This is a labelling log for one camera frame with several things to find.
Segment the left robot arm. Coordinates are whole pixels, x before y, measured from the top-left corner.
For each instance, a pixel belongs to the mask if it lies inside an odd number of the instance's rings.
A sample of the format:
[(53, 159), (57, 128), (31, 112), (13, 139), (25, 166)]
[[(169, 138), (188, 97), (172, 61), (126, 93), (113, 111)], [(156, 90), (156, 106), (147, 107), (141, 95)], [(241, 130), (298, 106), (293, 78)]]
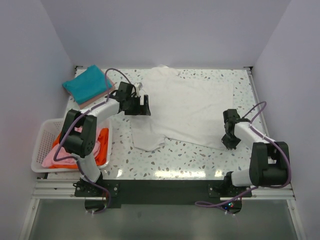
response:
[(85, 189), (92, 196), (99, 196), (104, 190), (104, 184), (99, 181), (102, 173), (93, 154), (97, 126), (121, 112), (126, 116), (150, 116), (149, 96), (141, 93), (142, 88), (141, 82), (122, 81), (102, 102), (81, 111), (71, 109), (65, 116), (53, 159), (57, 162), (66, 160), (66, 157), (58, 156), (64, 148), (70, 154), (68, 158), (75, 161), (81, 178), (87, 182)]

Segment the white t shirt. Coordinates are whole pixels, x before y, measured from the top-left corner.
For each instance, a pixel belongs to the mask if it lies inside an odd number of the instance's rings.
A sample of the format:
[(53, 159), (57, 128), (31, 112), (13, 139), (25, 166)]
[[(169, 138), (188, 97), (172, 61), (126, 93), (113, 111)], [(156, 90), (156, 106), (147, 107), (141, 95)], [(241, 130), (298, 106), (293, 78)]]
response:
[(151, 115), (130, 120), (135, 148), (150, 152), (162, 147), (165, 139), (225, 148), (223, 112), (233, 107), (232, 84), (184, 79), (180, 71), (164, 65), (150, 69), (141, 83)]

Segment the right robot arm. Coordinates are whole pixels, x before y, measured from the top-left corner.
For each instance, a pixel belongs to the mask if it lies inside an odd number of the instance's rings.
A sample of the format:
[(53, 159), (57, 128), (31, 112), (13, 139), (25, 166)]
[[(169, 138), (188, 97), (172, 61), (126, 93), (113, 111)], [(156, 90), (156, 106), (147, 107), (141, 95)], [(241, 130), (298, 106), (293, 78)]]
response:
[(249, 119), (240, 117), (236, 109), (225, 110), (223, 121), (222, 144), (228, 150), (235, 150), (243, 142), (251, 149), (249, 168), (230, 171), (224, 177), (222, 189), (227, 196), (235, 196), (241, 187), (283, 188), (291, 182), (287, 143), (267, 137)]

